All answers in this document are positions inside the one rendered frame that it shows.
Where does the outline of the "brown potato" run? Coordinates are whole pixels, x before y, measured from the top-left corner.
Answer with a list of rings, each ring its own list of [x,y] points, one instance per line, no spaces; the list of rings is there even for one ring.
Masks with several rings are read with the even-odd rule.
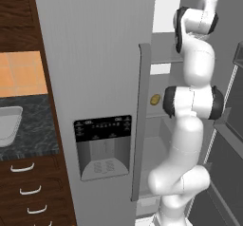
[[[160,95],[159,94],[155,94],[151,97],[150,99],[150,104],[151,105],[157,105],[159,103],[160,100]]]

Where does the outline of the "open grey fridge door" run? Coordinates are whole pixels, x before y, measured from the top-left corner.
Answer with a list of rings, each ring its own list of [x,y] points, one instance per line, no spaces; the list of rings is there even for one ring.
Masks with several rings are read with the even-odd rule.
[[[193,7],[197,0],[181,0]],[[243,226],[243,0],[218,0],[219,20],[209,43],[215,50],[213,85],[224,95],[220,120],[206,121],[200,161],[211,186],[194,199],[194,226]]]

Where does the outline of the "dark wood wall cupboard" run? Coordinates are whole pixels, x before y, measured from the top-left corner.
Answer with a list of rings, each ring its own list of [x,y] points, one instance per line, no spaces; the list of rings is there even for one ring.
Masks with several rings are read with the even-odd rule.
[[[0,0],[0,52],[40,49],[35,0]]]

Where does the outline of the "clear white tupperware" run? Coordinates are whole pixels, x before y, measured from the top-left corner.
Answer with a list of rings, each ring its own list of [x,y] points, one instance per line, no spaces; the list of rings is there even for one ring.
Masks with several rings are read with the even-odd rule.
[[[0,147],[13,143],[22,120],[21,106],[0,107]]]

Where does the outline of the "grey fridge body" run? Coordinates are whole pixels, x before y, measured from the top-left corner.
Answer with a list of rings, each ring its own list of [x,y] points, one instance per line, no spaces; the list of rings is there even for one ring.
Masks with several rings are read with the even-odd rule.
[[[150,76],[149,100],[154,94],[160,94],[170,85],[184,85],[182,79],[182,59],[174,51],[172,33],[155,33],[152,37],[152,60],[155,67],[164,69],[162,74]],[[147,217],[154,214],[159,207],[159,196],[155,197],[149,191],[147,178],[149,172],[158,166],[167,155],[175,120],[167,117],[146,117],[144,134],[143,158],[140,174],[140,201],[138,202],[138,217]],[[185,213],[190,215],[190,201]]]

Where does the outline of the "grey fridge door with dispenser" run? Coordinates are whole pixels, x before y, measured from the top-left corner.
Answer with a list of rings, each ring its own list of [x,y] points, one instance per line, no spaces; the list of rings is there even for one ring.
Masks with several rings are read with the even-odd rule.
[[[138,110],[155,0],[35,0],[78,226],[135,226],[132,174],[82,181],[73,123]]]

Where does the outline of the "grey fridge shelf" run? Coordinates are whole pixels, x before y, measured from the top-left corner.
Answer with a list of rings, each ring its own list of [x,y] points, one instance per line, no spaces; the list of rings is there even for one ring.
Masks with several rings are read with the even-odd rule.
[[[155,117],[167,117],[168,114],[163,110],[162,104],[151,105],[147,106],[147,118],[155,118]]]

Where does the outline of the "dark wood drawer front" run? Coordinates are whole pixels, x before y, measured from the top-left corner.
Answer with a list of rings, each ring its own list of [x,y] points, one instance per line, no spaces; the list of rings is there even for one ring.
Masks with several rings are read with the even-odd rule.
[[[26,219],[22,218],[13,221],[3,221],[0,219],[0,226],[75,226],[67,216],[46,217]]]
[[[12,173],[10,167],[14,168],[29,167],[35,163],[31,171],[24,173]],[[42,178],[60,178],[63,175],[61,167],[55,156],[33,157],[21,160],[0,161],[0,181],[22,180],[22,179],[42,179]]]
[[[27,213],[27,208],[33,211],[43,209],[46,205],[47,210],[42,214],[29,215]],[[66,209],[67,202],[64,198],[47,198],[4,206],[0,209],[0,215],[3,219],[19,219],[21,217],[52,216],[54,214],[59,214]]]
[[[32,191],[42,186],[41,192],[30,196],[22,196],[19,189],[23,191]],[[45,198],[56,195],[64,190],[63,183],[60,179],[47,178],[39,180],[18,181],[17,183],[0,185],[0,202],[7,202],[11,200],[24,200],[33,198]]]

